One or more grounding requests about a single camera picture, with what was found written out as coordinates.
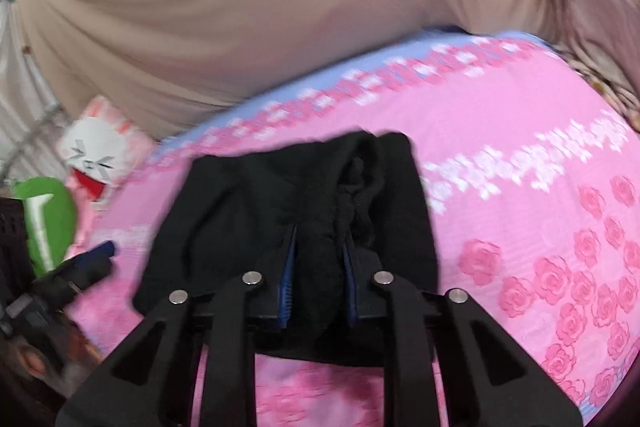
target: white plush face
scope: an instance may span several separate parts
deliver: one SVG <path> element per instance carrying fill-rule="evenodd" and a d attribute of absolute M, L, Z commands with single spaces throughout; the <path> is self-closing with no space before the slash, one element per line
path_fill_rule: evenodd
<path fill-rule="evenodd" d="M 105 185 L 117 184 L 131 169 L 126 136 L 100 118 L 76 122 L 60 143 L 60 153 L 71 168 Z"/>

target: white curtain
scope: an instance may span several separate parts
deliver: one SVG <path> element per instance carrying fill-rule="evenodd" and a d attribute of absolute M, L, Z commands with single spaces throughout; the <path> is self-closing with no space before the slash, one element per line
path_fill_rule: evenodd
<path fill-rule="evenodd" d="M 55 143 L 68 116 L 23 53 L 13 0 L 0 0 L 0 188 L 34 176 L 63 179 Z"/>

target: green pillow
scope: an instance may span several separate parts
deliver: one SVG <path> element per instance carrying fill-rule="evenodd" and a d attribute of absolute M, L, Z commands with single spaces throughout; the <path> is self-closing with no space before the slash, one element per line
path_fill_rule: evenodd
<path fill-rule="evenodd" d="M 71 192 L 55 178 L 32 178 L 14 185 L 23 201 L 28 250 L 37 277 L 65 258 L 76 236 L 78 211 Z"/>

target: bed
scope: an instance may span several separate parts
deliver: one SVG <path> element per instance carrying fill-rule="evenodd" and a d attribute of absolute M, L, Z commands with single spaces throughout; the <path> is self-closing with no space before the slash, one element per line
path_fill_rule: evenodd
<path fill-rule="evenodd" d="M 440 258 L 574 400 L 587 423 L 640 350 L 640 142 L 543 41 L 423 32 L 311 74 L 166 140 L 90 234 L 116 272 L 70 309 L 108 354 L 154 232 L 204 154 L 239 155 L 356 127 L 414 144 Z M 382 425 L 382 372 L 256 358 L 261 427 Z M 442 388 L 439 401 L 444 405 Z M 198 393 L 194 401 L 197 425 Z"/>

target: white floral stripe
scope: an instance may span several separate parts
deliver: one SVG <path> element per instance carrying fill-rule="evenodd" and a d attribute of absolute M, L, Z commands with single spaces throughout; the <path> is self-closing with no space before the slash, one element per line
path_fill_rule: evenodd
<path fill-rule="evenodd" d="M 444 214 L 446 201 L 469 188 L 488 200 L 501 193 L 498 183 L 504 181 L 528 183 L 536 190 L 549 192 L 556 178 L 564 175 L 566 160 L 579 158 L 586 163 L 595 150 L 605 146 L 622 152 L 630 127 L 613 111 L 603 109 L 601 113 L 603 116 L 591 122 L 588 129 L 571 120 L 564 131 L 556 128 L 536 133 L 537 143 L 522 146 L 511 155 L 486 145 L 471 159 L 458 154 L 441 163 L 423 163 L 421 178 L 429 206 L 437 214 Z"/>

